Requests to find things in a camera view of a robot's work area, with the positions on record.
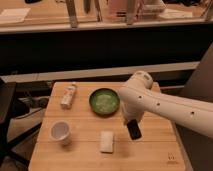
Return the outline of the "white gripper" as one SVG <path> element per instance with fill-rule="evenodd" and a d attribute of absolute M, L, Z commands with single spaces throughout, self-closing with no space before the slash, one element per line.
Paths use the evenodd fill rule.
<path fill-rule="evenodd" d="M 132 140 L 137 140 L 142 137 L 138 122 L 141 121 L 144 111 L 136 108 L 133 105 L 126 103 L 122 104 L 122 115 L 124 118 L 124 124 L 127 124 L 128 132 Z"/>

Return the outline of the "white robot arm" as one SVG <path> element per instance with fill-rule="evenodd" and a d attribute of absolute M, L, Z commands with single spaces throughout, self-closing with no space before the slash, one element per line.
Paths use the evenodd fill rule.
<path fill-rule="evenodd" d="M 152 85 L 149 73 L 137 71 L 119 88 L 125 124 L 151 112 L 213 138 L 213 103 L 155 92 Z"/>

